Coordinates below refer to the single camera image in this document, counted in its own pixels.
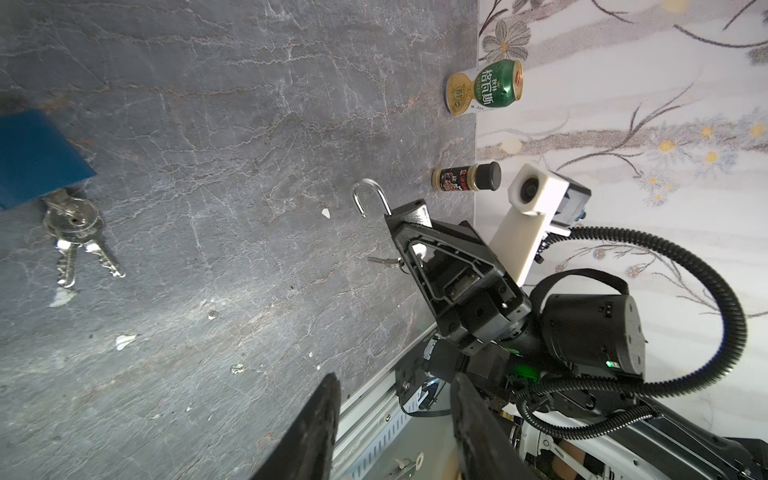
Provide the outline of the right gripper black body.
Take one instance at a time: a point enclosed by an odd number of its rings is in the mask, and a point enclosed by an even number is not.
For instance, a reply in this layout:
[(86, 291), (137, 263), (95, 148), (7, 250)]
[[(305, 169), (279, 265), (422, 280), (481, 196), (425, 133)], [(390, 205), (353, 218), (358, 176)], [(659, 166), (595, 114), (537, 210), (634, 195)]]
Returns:
[(508, 275), (483, 275), (468, 266), (431, 277), (431, 307), (442, 338), (463, 354), (516, 342), (531, 326), (531, 302)]

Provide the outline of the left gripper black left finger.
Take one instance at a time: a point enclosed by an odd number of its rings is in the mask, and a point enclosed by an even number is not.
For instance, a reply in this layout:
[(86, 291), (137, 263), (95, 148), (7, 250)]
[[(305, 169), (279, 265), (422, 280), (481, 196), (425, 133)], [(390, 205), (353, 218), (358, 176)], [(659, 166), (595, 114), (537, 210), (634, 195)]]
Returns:
[(341, 385), (335, 374), (324, 376), (252, 480), (326, 480), (341, 408)]

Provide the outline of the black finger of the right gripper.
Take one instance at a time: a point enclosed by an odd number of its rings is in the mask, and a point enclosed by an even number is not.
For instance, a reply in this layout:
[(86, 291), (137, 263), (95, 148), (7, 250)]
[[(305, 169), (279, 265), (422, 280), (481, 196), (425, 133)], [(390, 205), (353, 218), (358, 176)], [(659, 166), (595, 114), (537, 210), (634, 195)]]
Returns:
[(469, 224), (433, 220), (423, 199), (392, 210), (384, 221), (427, 300), (462, 300), (501, 277), (500, 264)]

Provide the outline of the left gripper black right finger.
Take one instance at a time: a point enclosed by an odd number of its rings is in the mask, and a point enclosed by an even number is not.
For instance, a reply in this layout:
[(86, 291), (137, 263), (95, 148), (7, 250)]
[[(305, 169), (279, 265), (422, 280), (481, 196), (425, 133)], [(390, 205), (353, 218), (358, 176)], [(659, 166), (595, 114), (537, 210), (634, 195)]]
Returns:
[(536, 479), (467, 375), (451, 382), (450, 405), (463, 479)]

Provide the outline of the blue padlock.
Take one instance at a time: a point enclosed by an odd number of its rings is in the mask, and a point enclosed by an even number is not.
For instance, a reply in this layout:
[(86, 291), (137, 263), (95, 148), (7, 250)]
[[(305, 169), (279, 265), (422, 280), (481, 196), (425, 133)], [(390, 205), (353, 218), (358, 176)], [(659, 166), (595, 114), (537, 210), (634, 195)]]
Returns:
[(96, 172), (40, 110), (1, 117), (1, 209), (89, 179)]

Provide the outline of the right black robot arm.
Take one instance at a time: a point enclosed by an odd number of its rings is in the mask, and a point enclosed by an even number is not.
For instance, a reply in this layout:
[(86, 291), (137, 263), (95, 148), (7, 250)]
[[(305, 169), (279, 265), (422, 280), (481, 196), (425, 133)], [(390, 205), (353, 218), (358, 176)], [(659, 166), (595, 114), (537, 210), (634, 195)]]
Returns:
[(388, 210), (385, 221), (399, 266), (436, 322), (435, 334), (396, 366), (401, 403), (429, 382), (462, 376), (494, 412), (513, 404), (526, 425), (553, 439), (614, 440), (669, 478), (766, 477), (764, 441), (711, 434), (664, 405), (723, 379), (747, 343), (735, 292), (698, 256), (637, 230), (587, 226), (570, 234), (662, 255), (714, 300), (723, 333), (713, 357), (687, 375), (648, 382), (639, 310), (621, 278), (584, 268), (579, 276), (605, 285), (605, 294), (556, 293), (562, 273), (525, 293), (468, 222), (432, 221), (423, 200)]

